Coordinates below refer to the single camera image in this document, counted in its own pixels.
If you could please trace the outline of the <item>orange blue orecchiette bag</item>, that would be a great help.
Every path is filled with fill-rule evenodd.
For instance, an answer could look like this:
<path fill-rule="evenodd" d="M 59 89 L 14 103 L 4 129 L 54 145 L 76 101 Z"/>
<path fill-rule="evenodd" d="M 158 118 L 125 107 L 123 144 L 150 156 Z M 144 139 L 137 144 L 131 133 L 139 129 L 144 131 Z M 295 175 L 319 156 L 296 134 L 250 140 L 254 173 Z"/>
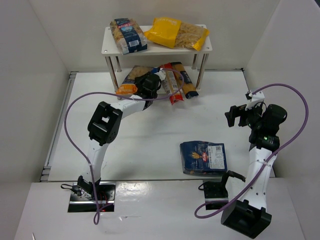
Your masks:
<path fill-rule="evenodd" d="M 117 95 L 122 96 L 131 96 L 137 92 L 138 88 L 135 85 L 135 78 L 141 77 L 148 72 L 155 72 L 157 68 L 150 66 L 140 66 L 135 65 L 128 75 L 124 78 L 122 84 L 119 86 L 117 91 L 115 92 Z"/>

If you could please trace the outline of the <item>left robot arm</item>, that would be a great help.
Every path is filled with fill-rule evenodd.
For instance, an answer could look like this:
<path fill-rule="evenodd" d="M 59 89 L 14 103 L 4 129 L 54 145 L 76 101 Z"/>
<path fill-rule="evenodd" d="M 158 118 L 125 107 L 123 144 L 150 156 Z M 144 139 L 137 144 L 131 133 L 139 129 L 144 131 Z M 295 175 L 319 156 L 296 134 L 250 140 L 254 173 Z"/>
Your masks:
<path fill-rule="evenodd" d="M 130 97 L 137 100 L 125 99 L 111 104 L 102 101 L 98 104 L 87 127 L 90 139 L 87 158 L 90 163 L 77 180 L 77 186 L 88 199 L 94 199 L 94 191 L 99 189 L 102 163 L 108 146 L 118 135 L 122 119 L 151 106 L 164 79 L 163 70 L 148 72 L 134 80 L 137 91 Z"/>

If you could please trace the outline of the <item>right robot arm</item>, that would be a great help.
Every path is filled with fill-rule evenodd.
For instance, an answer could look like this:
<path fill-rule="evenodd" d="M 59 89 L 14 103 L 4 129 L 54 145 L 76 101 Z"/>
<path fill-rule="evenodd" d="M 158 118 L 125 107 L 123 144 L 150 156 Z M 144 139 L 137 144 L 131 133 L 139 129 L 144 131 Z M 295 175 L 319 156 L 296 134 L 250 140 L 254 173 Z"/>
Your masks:
<path fill-rule="evenodd" d="M 287 118 L 287 111 L 276 104 L 270 104 L 263 110 L 263 102 L 258 102 L 250 109 L 246 109 L 245 105 L 232 106 L 225 116 L 230 127 L 239 118 L 238 125 L 248 126 L 251 134 L 245 180 L 247 190 L 222 212 L 221 223 L 255 239 L 272 220 L 272 215 L 267 213 L 266 193 L 271 169 L 277 158 L 272 154 L 280 147 L 277 132 Z"/>

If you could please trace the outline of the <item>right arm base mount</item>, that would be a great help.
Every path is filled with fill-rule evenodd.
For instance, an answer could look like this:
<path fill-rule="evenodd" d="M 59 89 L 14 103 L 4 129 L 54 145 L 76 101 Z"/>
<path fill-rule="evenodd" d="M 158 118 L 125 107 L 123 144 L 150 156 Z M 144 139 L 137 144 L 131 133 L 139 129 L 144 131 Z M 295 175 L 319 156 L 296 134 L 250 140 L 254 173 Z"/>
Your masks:
<path fill-rule="evenodd" d="M 242 182 L 246 181 L 246 178 L 243 175 L 228 170 L 222 175 L 220 180 L 204 181 L 198 186 L 198 190 L 203 191 L 204 193 L 206 210 L 218 210 L 229 202 L 229 193 L 226 189 L 229 178 L 236 178 Z"/>

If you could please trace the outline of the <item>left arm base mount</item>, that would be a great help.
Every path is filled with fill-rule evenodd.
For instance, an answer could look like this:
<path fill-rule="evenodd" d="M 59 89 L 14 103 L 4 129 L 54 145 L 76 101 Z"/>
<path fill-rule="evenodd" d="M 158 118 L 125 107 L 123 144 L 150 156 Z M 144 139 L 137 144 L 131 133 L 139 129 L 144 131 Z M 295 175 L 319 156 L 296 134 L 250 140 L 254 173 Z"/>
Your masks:
<path fill-rule="evenodd" d="M 63 183 L 60 185 L 63 190 L 70 190 L 68 205 L 69 213 L 87 213 L 97 210 L 94 195 L 90 196 L 81 190 L 76 183 L 72 185 Z M 116 184 L 114 182 L 101 182 L 97 190 L 98 207 L 101 212 L 113 212 L 115 208 Z"/>

